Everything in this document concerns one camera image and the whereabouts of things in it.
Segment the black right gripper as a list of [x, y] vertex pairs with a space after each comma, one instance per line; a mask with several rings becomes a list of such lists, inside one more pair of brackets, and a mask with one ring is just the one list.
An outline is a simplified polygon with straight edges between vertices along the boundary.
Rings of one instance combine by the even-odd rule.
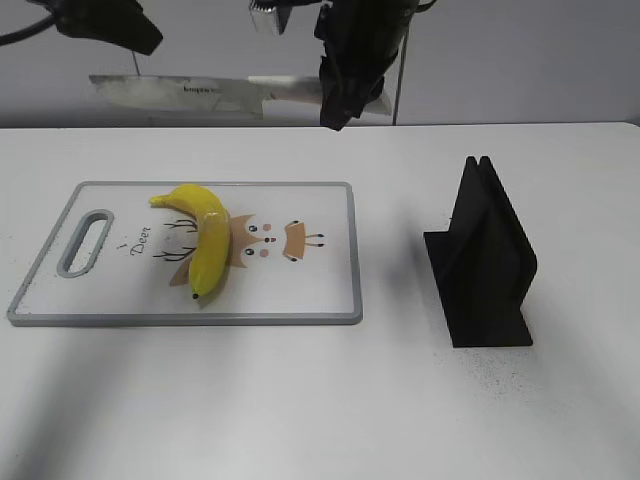
[[380, 98], [384, 74], [419, 11], [418, 1], [329, 1], [322, 5], [314, 29], [324, 47], [319, 69], [321, 126], [340, 131]]

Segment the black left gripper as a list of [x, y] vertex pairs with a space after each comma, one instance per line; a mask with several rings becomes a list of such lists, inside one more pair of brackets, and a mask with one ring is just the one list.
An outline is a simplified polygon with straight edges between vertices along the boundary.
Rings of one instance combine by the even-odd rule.
[[163, 41], [139, 1], [45, 1], [44, 8], [57, 30], [70, 38], [110, 43], [140, 54], [152, 54]]

